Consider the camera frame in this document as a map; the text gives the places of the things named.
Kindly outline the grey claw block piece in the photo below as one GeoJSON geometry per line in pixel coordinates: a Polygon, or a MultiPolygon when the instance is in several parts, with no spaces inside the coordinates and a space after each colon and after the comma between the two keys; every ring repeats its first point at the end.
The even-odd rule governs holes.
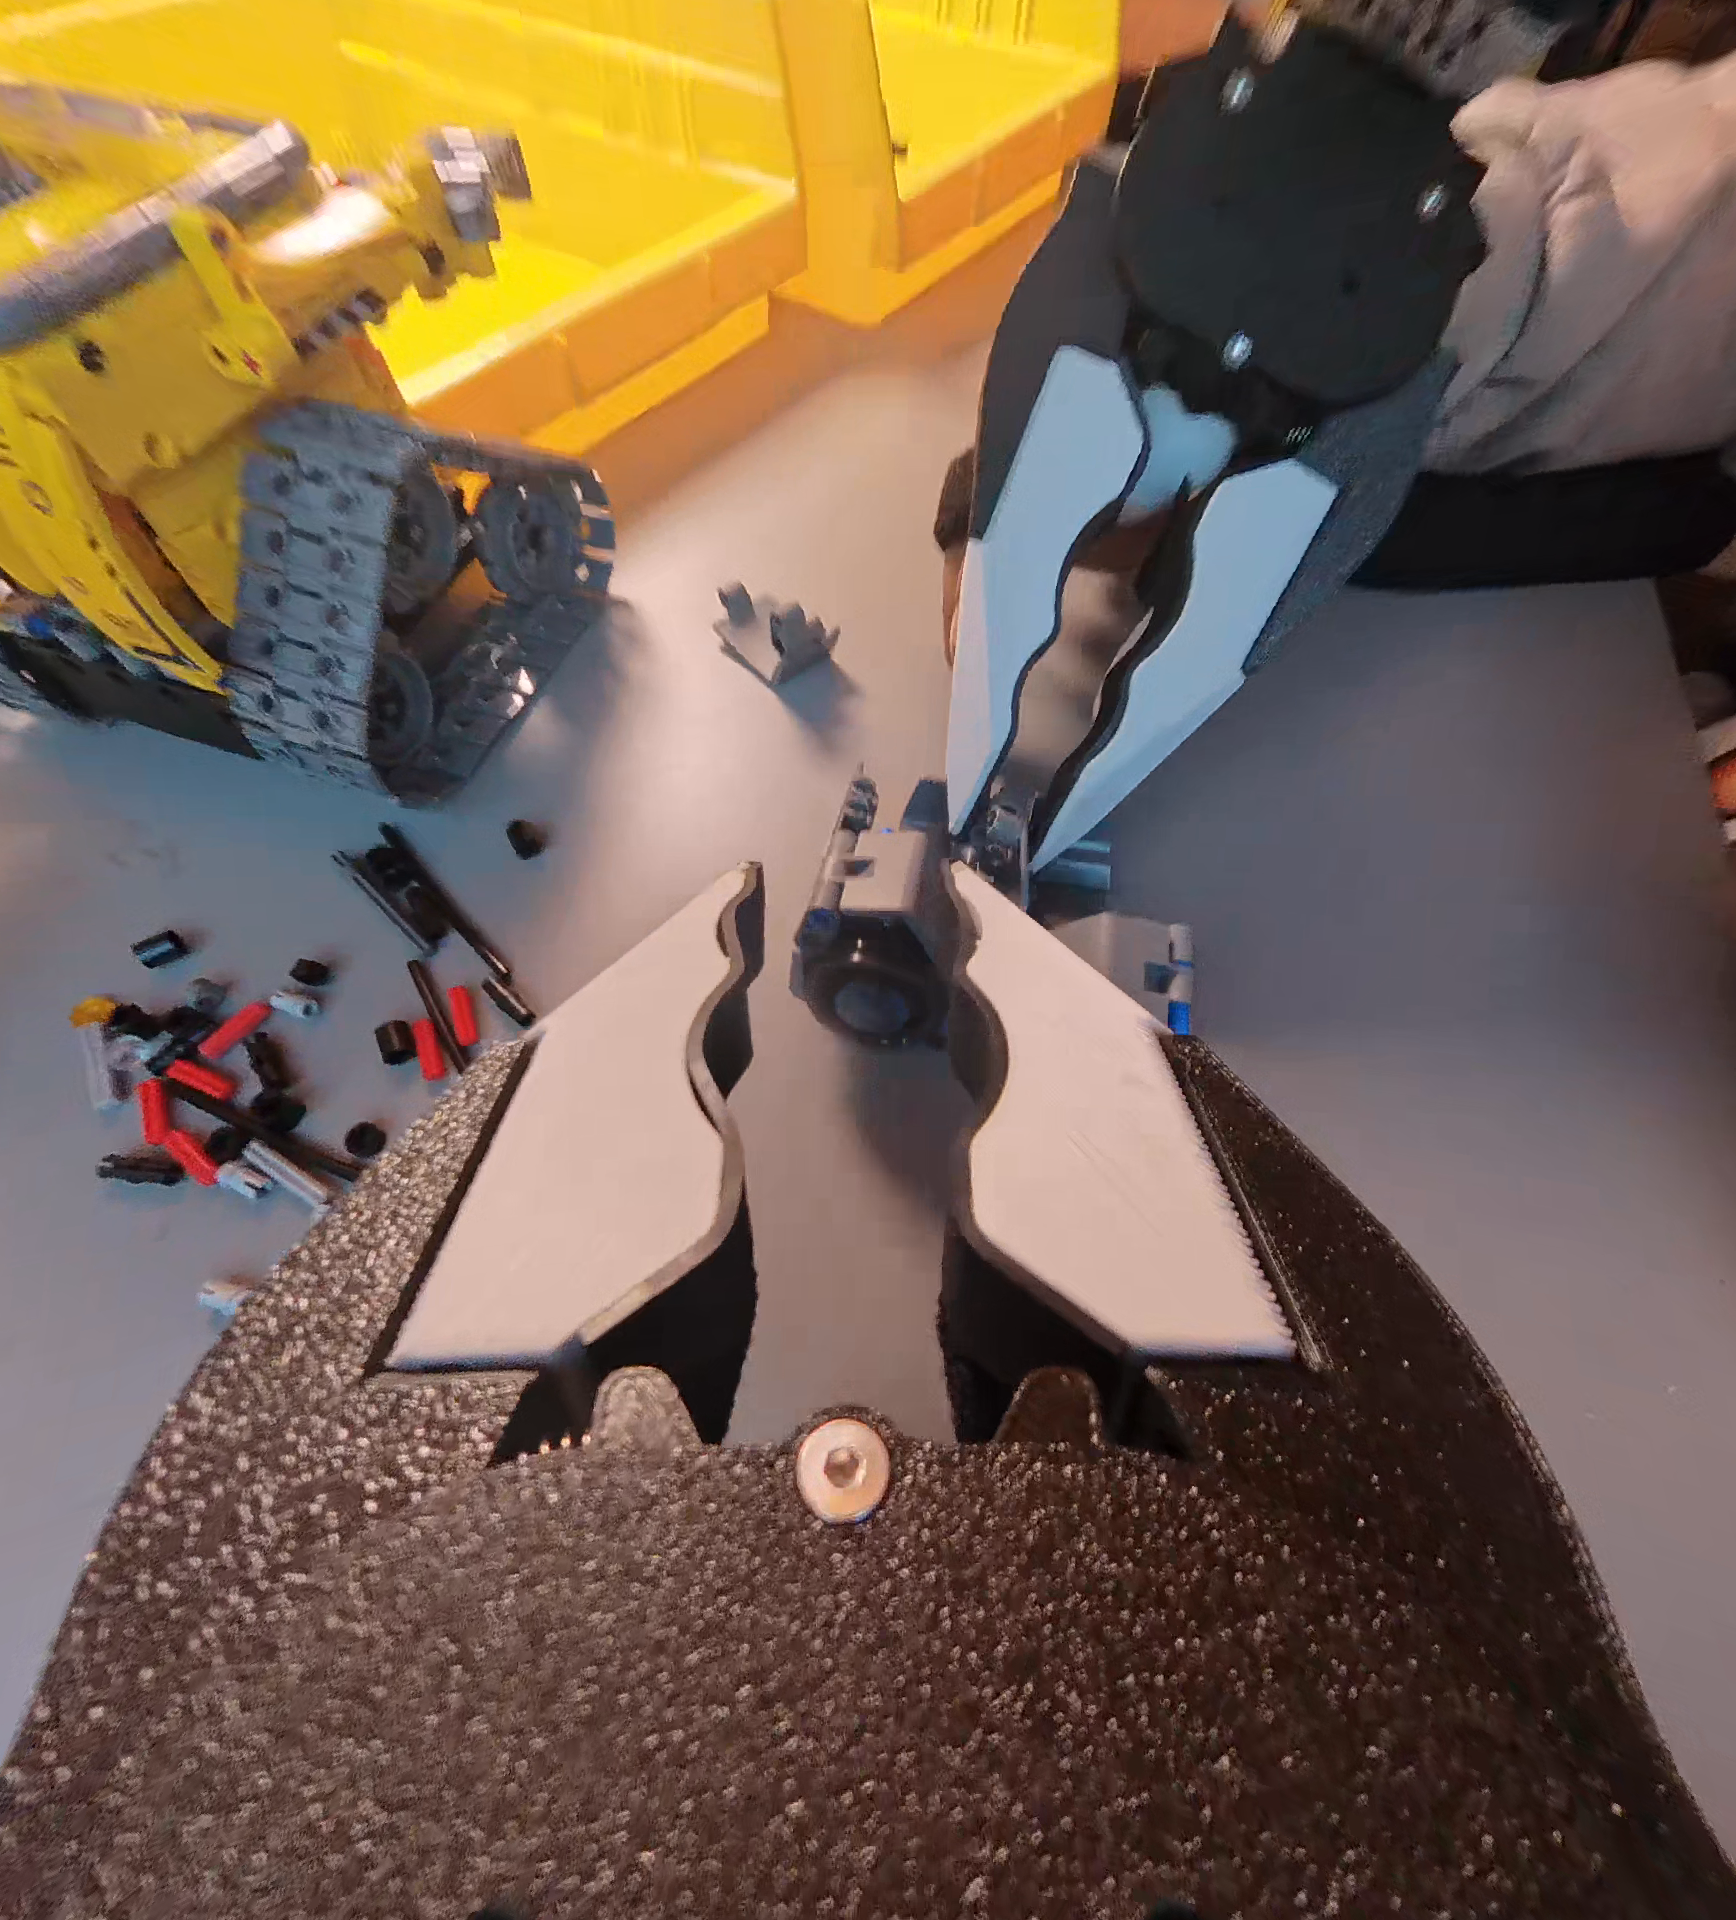
{"type": "Polygon", "coordinates": [[[832,661],[837,653],[840,629],[801,602],[755,594],[745,582],[721,586],[717,599],[721,619],[713,633],[723,655],[775,692],[832,661]]]}

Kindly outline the grey desk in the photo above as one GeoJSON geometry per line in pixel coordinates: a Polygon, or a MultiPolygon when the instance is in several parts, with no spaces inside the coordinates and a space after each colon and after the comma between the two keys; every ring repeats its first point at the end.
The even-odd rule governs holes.
{"type": "MultiPolygon", "coordinates": [[[[614,602],[462,801],[405,820],[549,1010],[711,880],[764,868],[732,1100],[758,1313],[730,1440],[832,1409],[953,1436],[936,1314],[948,1063],[865,1055],[788,946],[859,766],[944,744],[930,516],[1023,244],[870,334],[792,321],[625,430],[614,602]],[[839,629],[775,691],[719,588],[839,629]],[[505,829],[551,832],[522,863],[505,829]]],[[[101,1524],[229,1331],[101,1188],[64,1016],[335,948],[385,1068],[405,944],[332,853],[386,809],[139,730],[0,712],[0,1764],[101,1524]]],[[[1646,586],[1350,594],[1116,814],[1116,902],[1192,929],[1197,1033],[1388,1228],[1526,1417],[1654,1719],[1736,1863],[1736,879],[1646,586]]]]}

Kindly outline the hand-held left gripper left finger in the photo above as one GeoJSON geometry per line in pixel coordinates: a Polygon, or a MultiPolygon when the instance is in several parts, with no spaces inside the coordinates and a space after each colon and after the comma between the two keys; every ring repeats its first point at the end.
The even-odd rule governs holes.
{"type": "Polygon", "coordinates": [[[746,1194],[730,1097],[755,1063],[764,923],[762,867],[738,863],[530,1029],[390,1372],[570,1360],[730,1242],[746,1194]]]}

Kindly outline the person's right hand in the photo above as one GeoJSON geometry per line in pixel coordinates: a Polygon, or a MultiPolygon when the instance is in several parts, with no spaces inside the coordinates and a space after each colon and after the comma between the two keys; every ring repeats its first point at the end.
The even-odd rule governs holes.
{"type": "Polygon", "coordinates": [[[942,647],[948,665],[956,661],[956,623],[972,536],[975,491],[976,446],[969,444],[944,470],[930,528],[942,560],[942,647]]]}

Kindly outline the pile of small building pieces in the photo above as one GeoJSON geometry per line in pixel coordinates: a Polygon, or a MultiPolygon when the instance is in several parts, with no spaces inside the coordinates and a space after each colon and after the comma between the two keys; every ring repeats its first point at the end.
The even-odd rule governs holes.
{"type": "Polygon", "coordinates": [[[396,1119],[365,1074],[375,1050],[338,950],[206,971],[201,941],[170,926],[132,953],[141,983],[64,1013],[104,1133],[92,1176],[168,1236],[227,1320],[385,1156],[396,1119]]]}

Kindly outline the yellow toy robot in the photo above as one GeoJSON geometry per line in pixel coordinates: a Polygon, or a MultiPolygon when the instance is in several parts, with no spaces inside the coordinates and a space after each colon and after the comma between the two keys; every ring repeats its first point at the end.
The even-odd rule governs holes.
{"type": "Polygon", "coordinates": [[[363,173],[287,120],[0,83],[0,709],[378,802],[481,770],[603,617],[572,458],[425,424],[376,327],[493,277],[520,143],[363,173]]]}

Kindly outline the large yellow storage bin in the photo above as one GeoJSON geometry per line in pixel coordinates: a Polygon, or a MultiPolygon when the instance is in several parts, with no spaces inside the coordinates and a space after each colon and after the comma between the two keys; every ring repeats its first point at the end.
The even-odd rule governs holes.
{"type": "Polygon", "coordinates": [[[435,424],[584,452],[758,343],[870,328],[1048,204],[1104,130],[1111,3],[0,5],[0,74],[304,133],[358,171],[518,136],[493,279],[376,333],[435,424]]]}

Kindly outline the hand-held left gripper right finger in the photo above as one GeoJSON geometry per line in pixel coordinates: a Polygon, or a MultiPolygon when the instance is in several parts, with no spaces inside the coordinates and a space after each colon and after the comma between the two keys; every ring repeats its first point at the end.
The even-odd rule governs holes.
{"type": "Polygon", "coordinates": [[[972,1103],[956,1223],[976,1256],[1112,1357],[1292,1363],[1296,1327],[1178,1076],[1186,924],[1038,923],[946,867],[946,1047],[972,1103]]]}

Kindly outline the black wrist rest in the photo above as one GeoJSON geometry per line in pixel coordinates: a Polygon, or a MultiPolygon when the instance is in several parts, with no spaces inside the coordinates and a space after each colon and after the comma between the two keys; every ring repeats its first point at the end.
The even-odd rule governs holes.
{"type": "Polygon", "coordinates": [[[1508,475],[1423,472],[1353,586],[1448,594],[1663,580],[1736,541],[1717,450],[1508,475]]]}

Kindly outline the black long beam piece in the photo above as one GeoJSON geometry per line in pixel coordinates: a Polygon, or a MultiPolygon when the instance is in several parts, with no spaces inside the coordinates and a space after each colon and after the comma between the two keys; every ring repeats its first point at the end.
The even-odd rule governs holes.
{"type": "Polygon", "coordinates": [[[418,959],[435,959],[448,938],[459,938],[494,981],[503,985],[517,981],[512,963],[457,900],[405,831],[382,822],[375,844],[361,853],[335,851],[331,859],[376,912],[410,942],[418,959]]]}

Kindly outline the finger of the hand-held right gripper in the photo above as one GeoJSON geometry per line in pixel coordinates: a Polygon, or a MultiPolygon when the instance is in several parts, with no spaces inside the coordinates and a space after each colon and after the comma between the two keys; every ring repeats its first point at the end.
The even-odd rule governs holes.
{"type": "Polygon", "coordinates": [[[1087,839],[1245,684],[1247,663],[1338,486],[1302,461],[1216,482],[1168,527],[1153,606],[1108,668],[1080,744],[1035,807],[1029,868],[1087,839]]]}
{"type": "Polygon", "coordinates": [[[1120,363],[1056,348],[962,564],[946,729],[953,831],[972,829],[1008,754],[1023,684],[1059,633],[1077,548],[1118,516],[1144,452],[1143,411],[1120,363]]]}

